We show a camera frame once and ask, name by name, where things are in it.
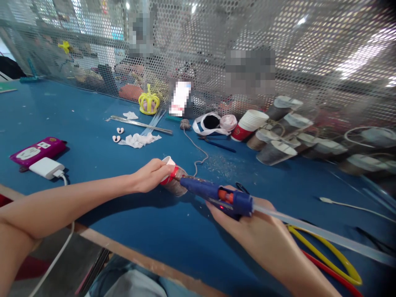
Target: hot glue gun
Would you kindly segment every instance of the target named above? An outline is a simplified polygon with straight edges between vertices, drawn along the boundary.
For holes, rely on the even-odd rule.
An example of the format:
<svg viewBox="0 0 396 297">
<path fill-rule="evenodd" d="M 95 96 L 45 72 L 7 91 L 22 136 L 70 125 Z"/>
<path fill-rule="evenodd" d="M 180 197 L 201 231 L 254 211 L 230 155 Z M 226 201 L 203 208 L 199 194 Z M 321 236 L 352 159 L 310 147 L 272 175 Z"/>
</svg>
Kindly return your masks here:
<svg viewBox="0 0 396 297">
<path fill-rule="evenodd" d="M 247 193 L 230 190 L 191 176 L 182 177 L 179 182 L 188 191 L 209 201 L 233 219 L 239 220 L 241 216 L 252 216 L 253 197 Z"/>
</svg>

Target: tissue paper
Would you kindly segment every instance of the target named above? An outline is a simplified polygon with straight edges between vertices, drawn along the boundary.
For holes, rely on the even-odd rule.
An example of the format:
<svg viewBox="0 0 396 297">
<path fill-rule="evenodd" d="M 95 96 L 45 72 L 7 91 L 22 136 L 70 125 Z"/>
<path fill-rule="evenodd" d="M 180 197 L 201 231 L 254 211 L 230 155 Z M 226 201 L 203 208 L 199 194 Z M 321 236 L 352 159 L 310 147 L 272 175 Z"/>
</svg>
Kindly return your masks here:
<svg viewBox="0 0 396 297">
<path fill-rule="evenodd" d="M 138 119 L 137 115 L 135 113 L 128 111 L 127 113 L 123 113 L 123 116 L 127 117 L 128 120 L 136 120 Z"/>
<path fill-rule="evenodd" d="M 140 149 L 146 144 L 150 144 L 158 139 L 161 139 L 162 137 L 157 135 L 153 136 L 151 133 L 148 133 L 147 136 L 142 136 L 137 133 L 132 135 L 129 135 L 125 138 L 125 140 L 121 140 L 118 144 L 121 145 L 129 145 L 135 149 Z"/>
</svg>

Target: red tube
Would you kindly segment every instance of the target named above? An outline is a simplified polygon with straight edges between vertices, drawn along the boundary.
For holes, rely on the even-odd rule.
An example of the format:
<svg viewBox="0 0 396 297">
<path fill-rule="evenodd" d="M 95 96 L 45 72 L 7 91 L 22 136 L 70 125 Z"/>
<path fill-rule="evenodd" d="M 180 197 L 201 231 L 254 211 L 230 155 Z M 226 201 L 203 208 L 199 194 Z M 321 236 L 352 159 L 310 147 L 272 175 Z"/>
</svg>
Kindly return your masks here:
<svg viewBox="0 0 396 297">
<path fill-rule="evenodd" d="M 316 258 L 312 257 L 310 254 L 304 252 L 301 250 L 304 255 L 312 262 L 314 263 L 318 268 L 322 269 L 324 272 L 327 272 L 330 274 L 333 278 L 335 278 L 337 281 L 339 281 L 341 284 L 344 285 L 348 289 L 349 292 L 352 293 L 354 297 L 363 297 L 363 295 L 349 282 L 347 282 L 345 279 L 343 279 L 341 276 L 336 274 L 333 270 L 331 270 L 329 267 L 327 267 L 325 264 L 317 260 Z"/>
</svg>

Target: white charger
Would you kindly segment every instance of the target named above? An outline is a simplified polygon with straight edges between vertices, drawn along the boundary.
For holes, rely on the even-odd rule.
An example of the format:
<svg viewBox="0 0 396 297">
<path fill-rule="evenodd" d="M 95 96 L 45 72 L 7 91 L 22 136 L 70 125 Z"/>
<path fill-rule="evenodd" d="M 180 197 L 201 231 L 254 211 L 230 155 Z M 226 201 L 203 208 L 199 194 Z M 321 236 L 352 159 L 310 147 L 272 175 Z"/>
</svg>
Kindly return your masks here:
<svg viewBox="0 0 396 297">
<path fill-rule="evenodd" d="M 58 178 L 63 178 L 63 181 L 65 182 L 65 186 L 67 186 L 67 179 L 65 177 L 65 173 L 63 170 L 65 169 L 65 166 L 63 166 L 61 163 L 54 161 L 48 157 L 44 157 L 43 159 L 37 161 L 33 165 L 29 167 L 29 170 L 33 171 L 34 173 L 37 173 L 38 175 L 45 177 L 46 179 L 53 179 L 54 177 Z M 43 277 L 40 279 L 38 284 L 35 286 L 33 291 L 30 293 L 29 297 L 33 297 L 38 289 L 40 289 L 42 283 L 45 281 L 47 278 L 48 274 L 51 272 L 52 268 L 54 268 L 56 262 L 58 261 L 59 257 L 62 255 L 63 251 L 65 250 L 66 246 L 68 245 L 72 235 L 74 232 L 74 221 L 71 223 L 71 230 L 70 234 L 67 237 L 65 243 L 63 244 L 61 250 L 59 251 L 58 255 L 55 257 L 55 259 L 52 261 L 51 265 L 48 267 L 47 271 L 43 275 Z"/>
<path fill-rule="evenodd" d="M 65 166 L 48 157 L 44 157 L 29 167 L 29 170 L 46 179 L 53 179 L 54 177 L 62 177 L 64 179 L 64 169 Z"/>
</svg>

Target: string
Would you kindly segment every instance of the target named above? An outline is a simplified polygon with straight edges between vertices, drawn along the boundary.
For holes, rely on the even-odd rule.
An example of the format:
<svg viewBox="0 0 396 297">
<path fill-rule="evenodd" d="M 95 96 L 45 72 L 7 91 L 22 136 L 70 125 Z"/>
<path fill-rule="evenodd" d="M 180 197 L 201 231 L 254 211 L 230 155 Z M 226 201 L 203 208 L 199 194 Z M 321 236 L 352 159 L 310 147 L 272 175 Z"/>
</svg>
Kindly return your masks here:
<svg viewBox="0 0 396 297">
<path fill-rule="evenodd" d="M 180 122 L 180 128 L 183 129 L 184 135 L 187 136 L 187 138 L 192 142 L 192 144 L 193 144 L 197 149 L 199 149 L 201 152 L 203 152 L 203 153 L 206 155 L 206 157 L 205 157 L 202 161 L 195 161 L 195 162 L 194 162 L 195 174 L 193 175 L 193 177 L 195 177 L 195 176 L 198 174 L 197 163 L 203 164 L 203 163 L 209 158 L 209 155 L 208 155 L 203 149 L 201 149 L 200 147 L 198 147 L 198 146 L 193 142 L 193 140 L 186 134 L 186 128 L 187 128 L 187 129 L 190 129 L 190 128 L 191 128 L 191 125 L 190 125 L 190 123 L 188 122 L 187 119 L 183 119 L 183 120 Z"/>
</svg>

